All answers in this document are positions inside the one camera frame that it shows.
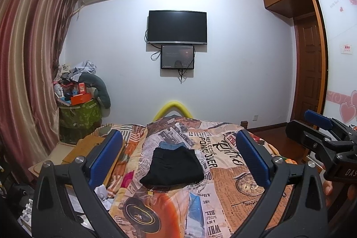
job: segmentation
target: printed bedspread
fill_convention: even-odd
[[[126,148],[108,188],[115,196],[109,214],[130,238],[229,238],[264,192],[235,147],[236,132],[243,129],[240,126],[171,116],[147,127],[112,128],[122,132]],[[276,153],[265,141],[252,137],[270,154]],[[140,184],[160,141],[184,142],[188,148],[198,150],[205,179],[169,191],[151,190]],[[286,187],[268,228],[279,222],[291,189]]]

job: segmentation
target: small black monitor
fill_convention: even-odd
[[[207,13],[150,10],[147,42],[207,45]]]
[[[193,46],[162,45],[161,69],[193,69],[195,53]]]

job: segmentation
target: metal screw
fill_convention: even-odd
[[[313,162],[313,161],[308,161],[307,162],[307,165],[310,167],[310,168],[315,168],[316,164]]]
[[[82,157],[82,156],[76,157],[76,159],[74,161],[76,163],[82,163],[82,162],[84,162],[84,157]]]
[[[43,166],[44,166],[45,168],[48,168],[50,165],[51,165],[51,161],[45,161],[45,162],[43,163]]]
[[[274,157],[273,160],[275,163],[278,163],[278,164],[281,164],[284,161],[282,157],[278,157],[278,156]]]

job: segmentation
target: folded clothes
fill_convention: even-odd
[[[149,172],[140,179],[140,183],[147,188],[165,188],[196,184],[203,179],[203,170],[194,149],[183,146],[174,150],[157,147]]]
[[[185,145],[184,142],[180,142],[180,143],[176,143],[176,144],[172,145],[172,144],[167,143],[166,141],[161,141],[161,142],[158,144],[158,147],[160,147],[160,148],[171,149],[171,150],[174,150],[174,149],[176,149],[176,148],[179,148],[180,146],[184,146],[184,147],[187,148],[187,146]]]

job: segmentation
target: yellow arch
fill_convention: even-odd
[[[163,117],[164,114],[171,108],[176,107],[179,110],[181,110],[181,112],[183,113],[183,115],[187,118],[193,118],[191,113],[187,110],[187,108],[185,106],[183,106],[180,102],[177,101],[171,101],[169,103],[167,103],[164,107],[162,107],[160,109],[160,111],[155,115],[153,122],[157,121],[159,118]]]

